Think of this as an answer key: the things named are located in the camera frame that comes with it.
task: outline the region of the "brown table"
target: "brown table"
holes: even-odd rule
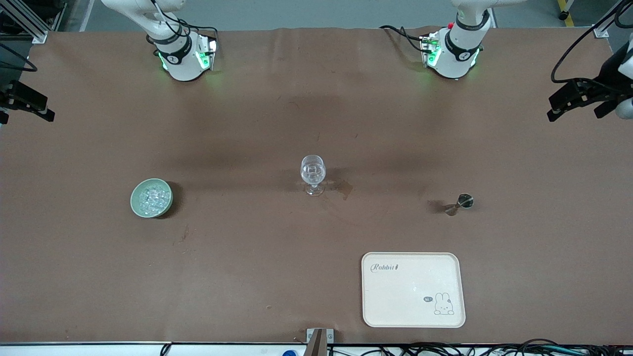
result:
[[[142,33],[51,34],[24,81],[55,123],[1,129],[0,340],[633,343],[633,124],[545,115],[581,32],[492,30],[459,81],[381,30],[227,32],[189,83]],[[609,55],[588,39],[561,77]],[[175,188],[165,219],[130,211],[148,177]],[[466,324],[366,326],[368,251],[454,253]]]

